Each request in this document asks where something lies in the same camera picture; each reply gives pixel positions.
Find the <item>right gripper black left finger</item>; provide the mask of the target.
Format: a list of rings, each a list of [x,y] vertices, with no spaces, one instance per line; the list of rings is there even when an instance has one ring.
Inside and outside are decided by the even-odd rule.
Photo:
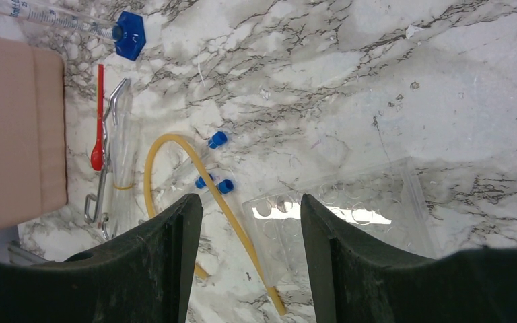
[[[202,218],[186,194],[65,261],[0,263],[0,322],[184,322]]]

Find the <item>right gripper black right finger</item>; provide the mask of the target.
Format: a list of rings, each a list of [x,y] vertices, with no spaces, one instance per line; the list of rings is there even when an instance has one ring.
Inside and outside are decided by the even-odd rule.
[[[431,259],[348,224],[309,194],[300,215],[318,322],[517,322],[517,248]]]

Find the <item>metal crucible tongs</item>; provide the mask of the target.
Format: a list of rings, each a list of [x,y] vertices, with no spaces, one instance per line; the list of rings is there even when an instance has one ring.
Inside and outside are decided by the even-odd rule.
[[[84,202],[84,219],[88,224],[97,224],[105,240],[110,240],[115,234],[114,230],[108,229],[110,219],[112,196],[114,189],[114,175],[111,165],[110,138],[108,136],[107,121],[112,118],[112,124],[118,124],[118,107],[124,102],[123,97],[130,88],[131,80],[124,78],[109,95],[108,106],[103,108],[103,166],[95,193],[87,194]]]

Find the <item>clear glass test tubes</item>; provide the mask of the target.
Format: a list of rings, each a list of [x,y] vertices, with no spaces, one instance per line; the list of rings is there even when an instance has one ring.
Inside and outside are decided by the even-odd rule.
[[[133,95],[126,86],[119,94],[112,111],[112,133],[110,135],[110,157],[113,174],[112,213],[106,223],[110,237],[131,229],[133,190],[135,187],[135,164],[139,129],[132,117]]]

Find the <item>pink plastic bin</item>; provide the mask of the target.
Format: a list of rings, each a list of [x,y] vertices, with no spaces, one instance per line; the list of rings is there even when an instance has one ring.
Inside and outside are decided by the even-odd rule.
[[[64,65],[0,37],[0,230],[67,204]]]

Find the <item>graduated cylinder blue base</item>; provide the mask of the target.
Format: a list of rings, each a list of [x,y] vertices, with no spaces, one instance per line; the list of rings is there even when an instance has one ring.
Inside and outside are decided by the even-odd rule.
[[[146,44],[143,18],[128,11],[109,22],[38,1],[10,0],[0,1],[0,15],[109,40],[117,55],[130,61],[138,58]]]

